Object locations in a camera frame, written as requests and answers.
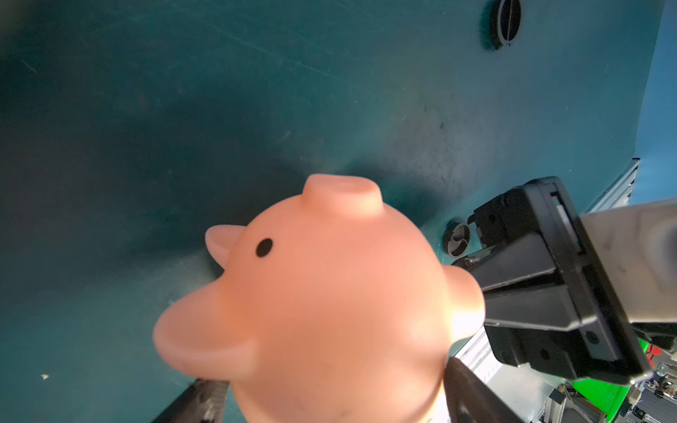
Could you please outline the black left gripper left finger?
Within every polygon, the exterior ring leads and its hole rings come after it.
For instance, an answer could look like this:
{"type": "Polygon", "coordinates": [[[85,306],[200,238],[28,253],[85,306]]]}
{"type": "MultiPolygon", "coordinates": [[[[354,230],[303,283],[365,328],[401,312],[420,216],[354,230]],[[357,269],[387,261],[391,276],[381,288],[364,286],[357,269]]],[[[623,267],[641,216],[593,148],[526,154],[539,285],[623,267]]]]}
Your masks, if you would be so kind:
{"type": "Polygon", "coordinates": [[[195,380],[153,423],[222,423],[230,382],[195,380]]]}

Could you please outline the peach piggy bank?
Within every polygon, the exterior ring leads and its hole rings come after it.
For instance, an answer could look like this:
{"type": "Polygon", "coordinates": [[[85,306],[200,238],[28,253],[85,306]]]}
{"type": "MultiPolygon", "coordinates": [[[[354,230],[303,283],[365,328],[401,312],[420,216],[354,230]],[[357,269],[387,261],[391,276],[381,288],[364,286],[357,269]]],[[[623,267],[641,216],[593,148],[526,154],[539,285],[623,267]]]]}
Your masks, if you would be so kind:
{"type": "Polygon", "coordinates": [[[229,382],[249,422],[422,422],[452,345],[484,323],[475,278],[366,178],[314,174],[205,239],[223,273],[171,305],[153,343],[180,373],[229,382]]]}

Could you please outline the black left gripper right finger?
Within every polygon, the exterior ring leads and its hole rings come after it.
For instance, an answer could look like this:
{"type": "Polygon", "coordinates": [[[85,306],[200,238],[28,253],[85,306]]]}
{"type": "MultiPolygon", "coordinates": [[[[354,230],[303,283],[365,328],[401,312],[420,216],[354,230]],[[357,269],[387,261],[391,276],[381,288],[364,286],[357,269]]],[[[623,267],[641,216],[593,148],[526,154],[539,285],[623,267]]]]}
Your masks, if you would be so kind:
{"type": "Polygon", "coordinates": [[[444,391],[451,422],[522,423],[465,364],[449,357],[444,370],[444,391]]]}

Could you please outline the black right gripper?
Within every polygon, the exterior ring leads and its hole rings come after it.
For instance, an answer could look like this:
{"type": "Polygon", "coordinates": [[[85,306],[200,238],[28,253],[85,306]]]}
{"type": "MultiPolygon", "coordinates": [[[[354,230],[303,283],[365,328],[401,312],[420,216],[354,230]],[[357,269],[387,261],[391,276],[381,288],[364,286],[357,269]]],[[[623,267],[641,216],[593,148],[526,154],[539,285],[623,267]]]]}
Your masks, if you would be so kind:
{"type": "Polygon", "coordinates": [[[483,250],[453,264],[480,284],[500,363],[629,385],[651,366],[562,181],[530,181],[474,211],[483,250]]]}

